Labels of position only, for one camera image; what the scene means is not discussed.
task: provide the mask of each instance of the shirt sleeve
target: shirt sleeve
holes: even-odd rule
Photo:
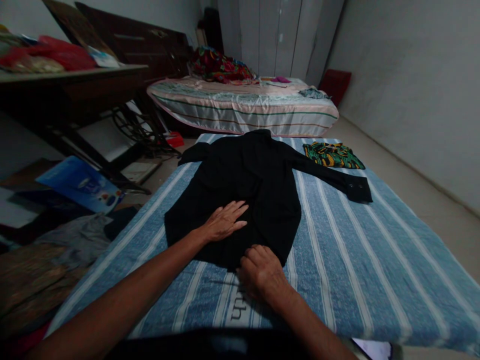
[[[296,151],[293,147],[280,142],[281,152],[285,159],[290,162],[292,169],[313,175],[323,180],[335,189],[346,194],[346,197],[354,202],[372,203],[369,182],[366,177],[348,175],[317,164],[312,159]]]
[[[211,152],[212,147],[208,142],[197,142],[183,152],[181,160],[178,162],[178,166],[206,160]]]

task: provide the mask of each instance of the wooden headboard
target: wooden headboard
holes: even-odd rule
[[[149,66],[143,75],[145,86],[189,74],[187,63],[193,49],[184,33],[97,10],[81,2],[75,2],[75,6],[122,63]]]

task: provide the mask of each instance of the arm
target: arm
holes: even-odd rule
[[[198,229],[125,277],[28,353],[29,359],[103,358],[147,313],[183,268],[209,242],[244,227],[244,201],[219,207]]]
[[[247,293],[253,299],[270,305],[290,326],[313,359],[357,359],[290,286],[279,259],[269,247],[253,245],[247,249],[240,263],[237,274]]]
[[[372,202],[369,182],[366,177],[348,175],[319,165],[283,142],[279,142],[278,145],[284,158],[291,164],[293,169],[323,180],[330,186],[346,194],[349,200],[355,202]]]

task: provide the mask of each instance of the gray cloth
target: gray cloth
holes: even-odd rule
[[[310,86],[305,90],[300,90],[299,93],[305,97],[310,99],[331,99],[331,96],[328,96],[323,91],[317,90],[315,86]]]
[[[68,247],[54,262],[66,265],[69,270],[87,267],[109,247],[110,241],[105,236],[104,227],[111,221],[103,213],[82,216],[43,234],[35,243]]]

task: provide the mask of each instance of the striped bedsheet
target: striped bedsheet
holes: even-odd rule
[[[212,143],[224,135],[203,134]],[[312,139],[280,138],[302,152]],[[337,143],[337,139],[327,139]],[[48,333],[167,248],[164,214],[199,163],[179,166],[72,291]],[[343,337],[480,354],[480,287],[440,238],[370,169],[373,203],[359,204],[294,170],[302,217],[284,272],[321,320]],[[284,326],[243,296],[236,275],[192,261],[130,338],[203,327]]]
[[[337,108],[326,98],[303,97],[299,91],[308,86],[290,80],[237,86],[185,77],[156,82],[147,92],[159,107],[194,128],[228,134],[269,129],[278,137],[321,137],[337,121]]]

